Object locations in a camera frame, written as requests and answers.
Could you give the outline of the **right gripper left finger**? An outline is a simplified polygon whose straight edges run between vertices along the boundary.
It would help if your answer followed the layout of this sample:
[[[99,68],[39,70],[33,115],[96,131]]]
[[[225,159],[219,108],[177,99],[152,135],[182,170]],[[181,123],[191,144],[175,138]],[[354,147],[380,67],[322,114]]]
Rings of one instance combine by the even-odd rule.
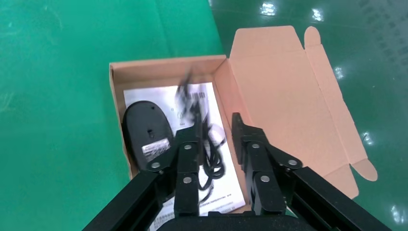
[[[159,166],[141,170],[84,230],[146,231],[172,195],[176,216],[197,216],[202,131],[201,125],[179,130],[171,148],[158,157]]]

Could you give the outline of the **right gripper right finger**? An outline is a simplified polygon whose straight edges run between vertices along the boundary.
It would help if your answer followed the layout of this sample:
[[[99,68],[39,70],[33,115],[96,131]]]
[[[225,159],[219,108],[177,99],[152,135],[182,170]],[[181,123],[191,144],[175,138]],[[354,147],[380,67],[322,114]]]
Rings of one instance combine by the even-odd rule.
[[[290,154],[261,128],[232,115],[232,141],[245,174],[252,216],[265,231],[386,231],[388,227]]]

